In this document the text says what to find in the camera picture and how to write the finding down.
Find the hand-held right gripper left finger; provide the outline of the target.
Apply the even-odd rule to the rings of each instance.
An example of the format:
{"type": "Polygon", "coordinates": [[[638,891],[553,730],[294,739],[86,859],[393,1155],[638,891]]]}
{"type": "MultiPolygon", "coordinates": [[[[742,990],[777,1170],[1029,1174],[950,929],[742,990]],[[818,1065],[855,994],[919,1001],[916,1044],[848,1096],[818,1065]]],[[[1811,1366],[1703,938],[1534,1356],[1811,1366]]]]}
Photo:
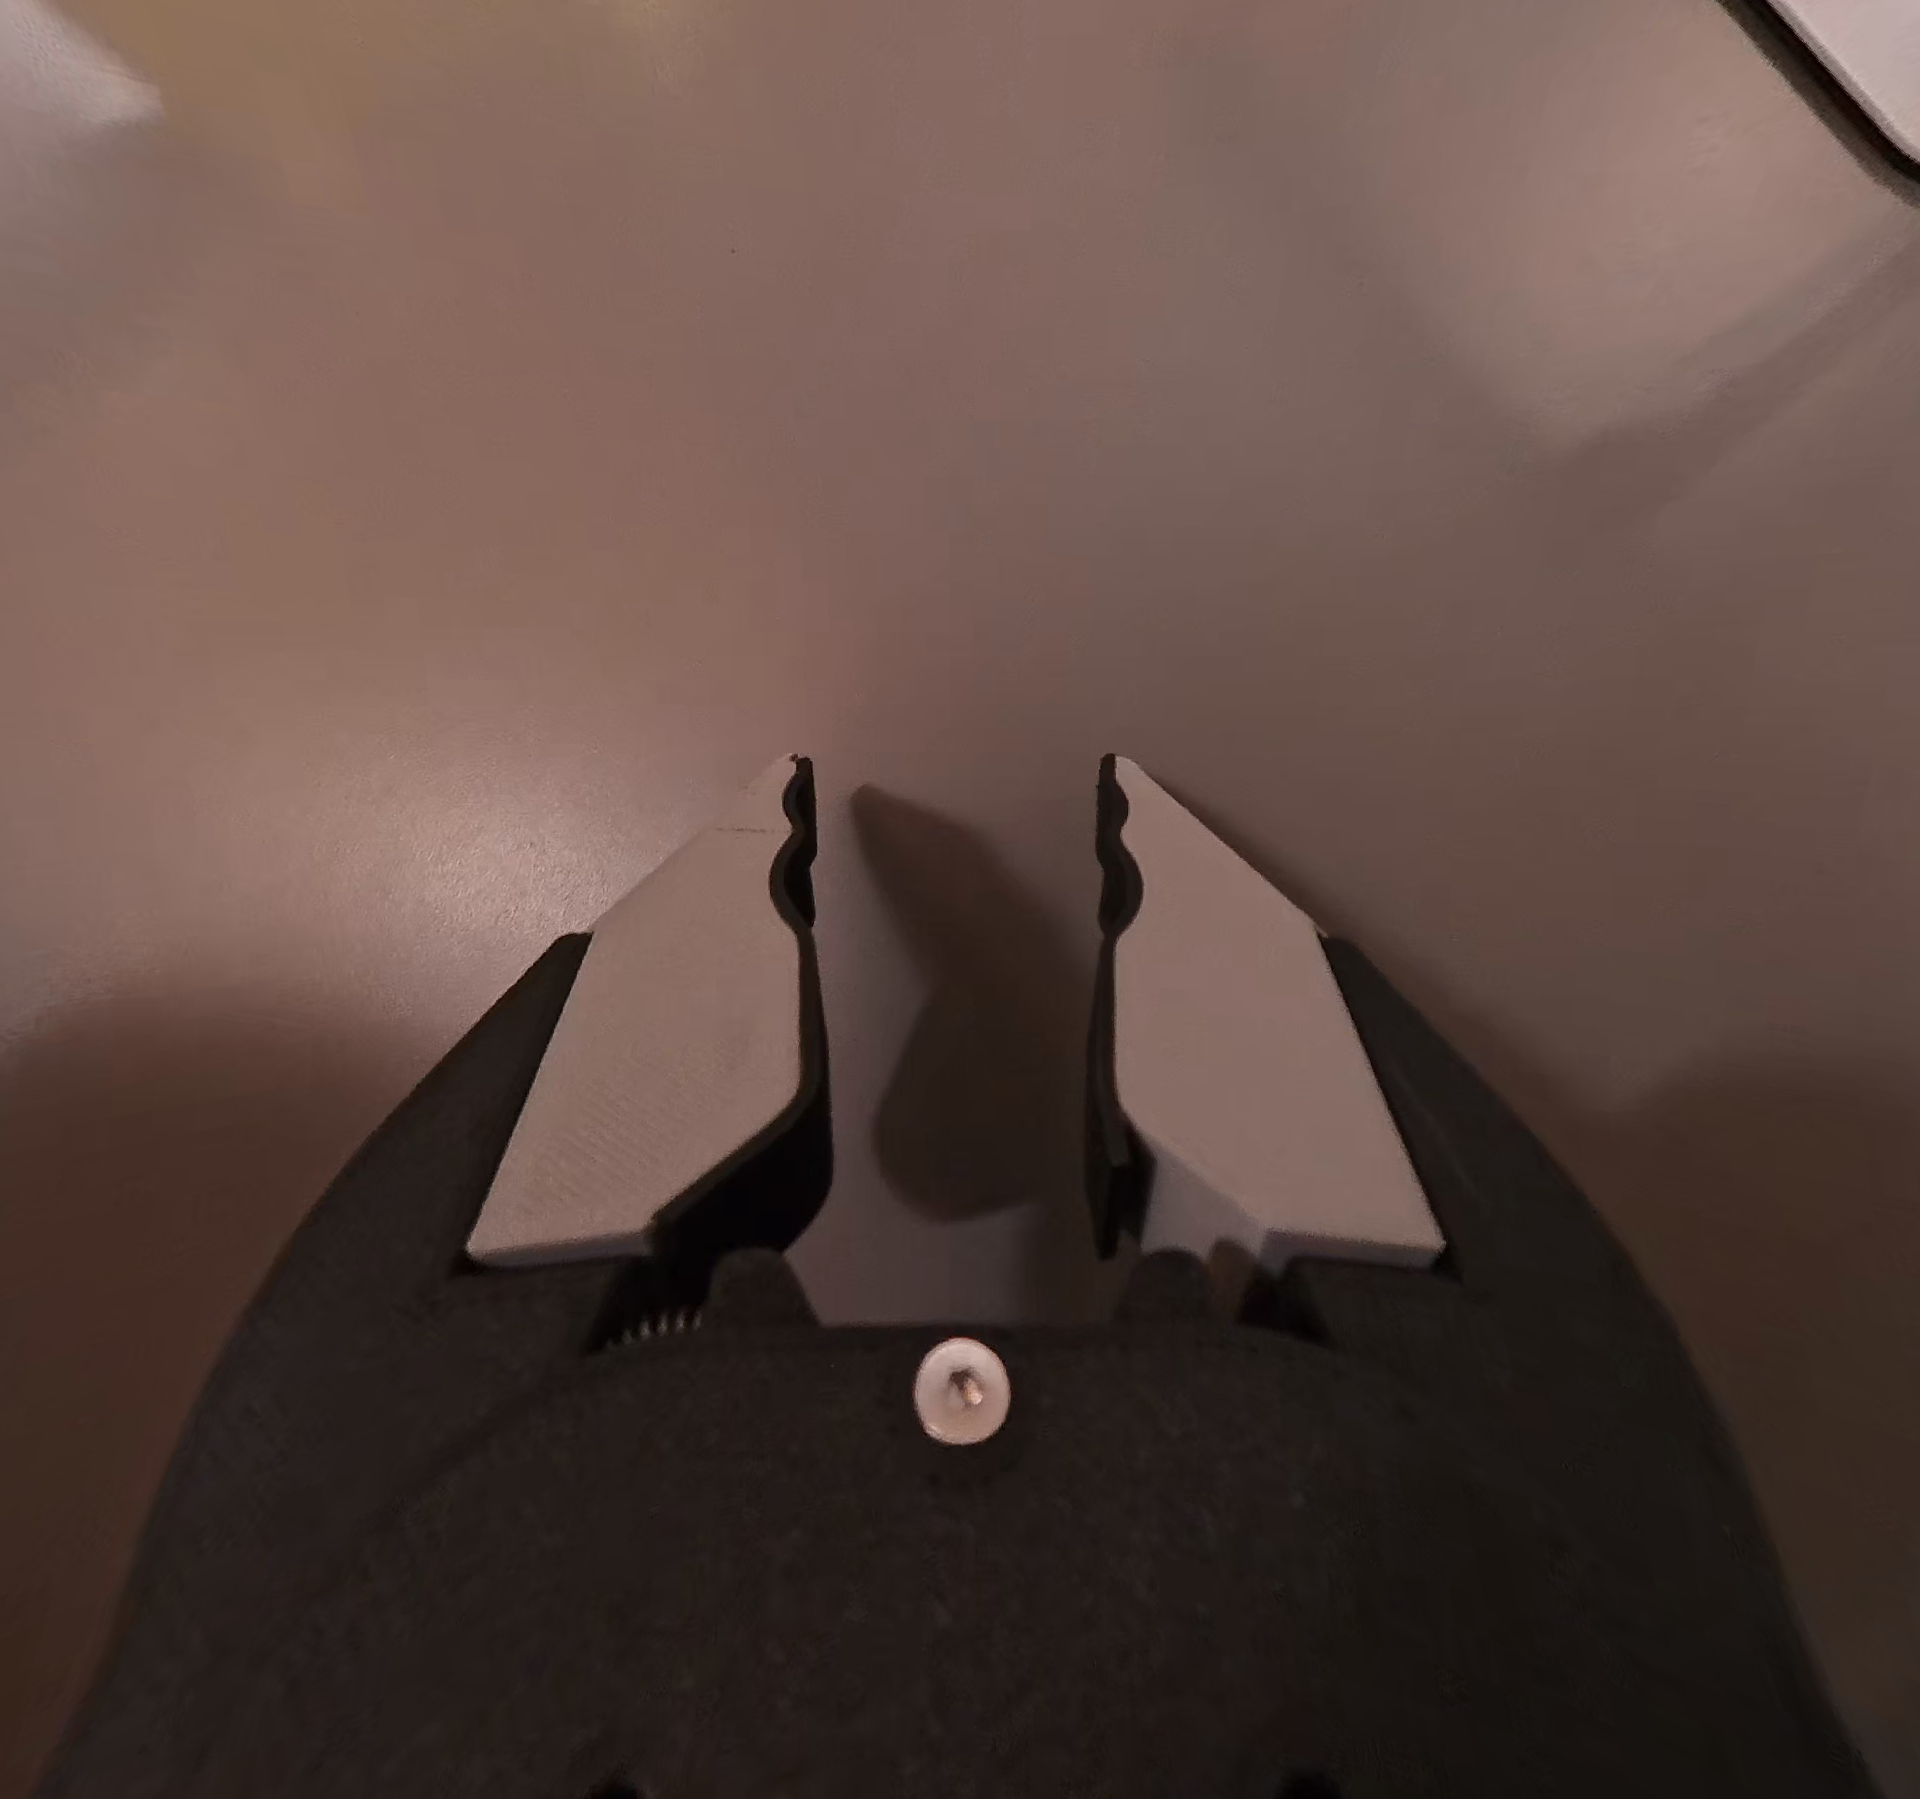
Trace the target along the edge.
{"type": "Polygon", "coordinates": [[[775,758],[593,926],[468,1259],[710,1267],[832,1183],[812,763],[775,758]]]}

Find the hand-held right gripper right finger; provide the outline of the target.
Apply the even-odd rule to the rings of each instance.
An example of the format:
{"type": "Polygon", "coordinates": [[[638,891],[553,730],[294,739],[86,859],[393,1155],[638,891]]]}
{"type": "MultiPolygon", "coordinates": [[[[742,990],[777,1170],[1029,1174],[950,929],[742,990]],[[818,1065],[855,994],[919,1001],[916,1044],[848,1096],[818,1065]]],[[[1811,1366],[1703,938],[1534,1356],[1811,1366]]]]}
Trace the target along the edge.
{"type": "Polygon", "coordinates": [[[1439,1224],[1310,914],[1130,758],[1095,779],[1092,1246],[1427,1270],[1439,1224]]]}

